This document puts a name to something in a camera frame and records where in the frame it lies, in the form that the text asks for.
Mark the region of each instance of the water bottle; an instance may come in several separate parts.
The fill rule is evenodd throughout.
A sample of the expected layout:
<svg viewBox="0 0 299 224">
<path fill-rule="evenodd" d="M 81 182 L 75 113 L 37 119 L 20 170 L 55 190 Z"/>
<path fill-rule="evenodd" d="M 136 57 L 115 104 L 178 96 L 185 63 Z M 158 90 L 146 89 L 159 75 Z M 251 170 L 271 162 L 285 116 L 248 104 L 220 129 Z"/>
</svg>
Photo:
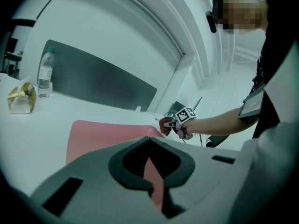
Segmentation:
<svg viewBox="0 0 299 224">
<path fill-rule="evenodd" d="M 50 96 L 50 80 L 55 61 L 54 53 L 55 48 L 51 47 L 41 60 L 37 89 L 39 98 L 47 98 Z"/>
</svg>

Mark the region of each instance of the bottle cap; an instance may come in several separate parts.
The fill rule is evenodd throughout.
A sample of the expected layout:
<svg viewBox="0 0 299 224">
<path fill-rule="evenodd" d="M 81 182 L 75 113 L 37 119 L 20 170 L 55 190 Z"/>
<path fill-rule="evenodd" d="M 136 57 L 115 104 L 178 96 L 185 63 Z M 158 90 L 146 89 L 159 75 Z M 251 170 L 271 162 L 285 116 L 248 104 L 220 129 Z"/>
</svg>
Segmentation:
<svg viewBox="0 0 299 224">
<path fill-rule="evenodd" d="M 54 54 L 55 53 L 55 48 L 54 47 L 50 47 L 49 48 L 49 52 Z"/>
</svg>

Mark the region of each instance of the hand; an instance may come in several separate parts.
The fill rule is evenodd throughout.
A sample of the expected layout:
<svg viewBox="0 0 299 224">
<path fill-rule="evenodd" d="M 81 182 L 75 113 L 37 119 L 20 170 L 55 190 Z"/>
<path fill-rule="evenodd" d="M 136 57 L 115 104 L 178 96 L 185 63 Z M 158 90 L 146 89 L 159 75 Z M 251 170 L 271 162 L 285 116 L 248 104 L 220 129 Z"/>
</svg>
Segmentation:
<svg viewBox="0 0 299 224">
<path fill-rule="evenodd" d="M 164 133 L 166 136 L 168 136 L 171 132 L 171 128 L 164 127 L 164 124 L 168 122 L 171 122 L 171 119 L 168 117 L 165 117 L 159 121 L 161 133 Z"/>
</svg>

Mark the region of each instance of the gray panel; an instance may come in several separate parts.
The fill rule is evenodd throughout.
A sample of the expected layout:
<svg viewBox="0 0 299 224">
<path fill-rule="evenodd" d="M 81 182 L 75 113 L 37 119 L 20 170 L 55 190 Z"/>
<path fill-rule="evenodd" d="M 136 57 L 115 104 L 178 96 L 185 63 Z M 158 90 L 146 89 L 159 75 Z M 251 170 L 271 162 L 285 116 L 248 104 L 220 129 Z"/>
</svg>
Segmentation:
<svg viewBox="0 0 299 224">
<path fill-rule="evenodd" d="M 55 47 L 53 90 L 102 105 L 147 111 L 157 89 L 125 70 L 85 51 L 48 40 L 42 56 Z"/>
</svg>

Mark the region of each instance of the white desk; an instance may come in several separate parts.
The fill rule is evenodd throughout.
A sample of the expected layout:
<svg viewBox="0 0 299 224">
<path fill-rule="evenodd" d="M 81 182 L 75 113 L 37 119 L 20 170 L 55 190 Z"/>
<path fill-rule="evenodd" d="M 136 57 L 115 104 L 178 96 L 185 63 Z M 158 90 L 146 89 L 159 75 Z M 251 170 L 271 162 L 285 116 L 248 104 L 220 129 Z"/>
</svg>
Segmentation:
<svg viewBox="0 0 299 224">
<path fill-rule="evenodd" d="M 110 124 L 152 125 L 163 115 L 135 113 L 53 93 L 36 99 L 31 114 L 10 114 L 7 96 L 17 79 L 0 74 L 0 167 L 9 184 L 31 195 L 50 175 L 65 166 L 71 126 L 76 120 Z M 169 139 L 183 142 L 171 132 Z M 200 145 L 196 136 L 187 143 Z"/>
</svg>

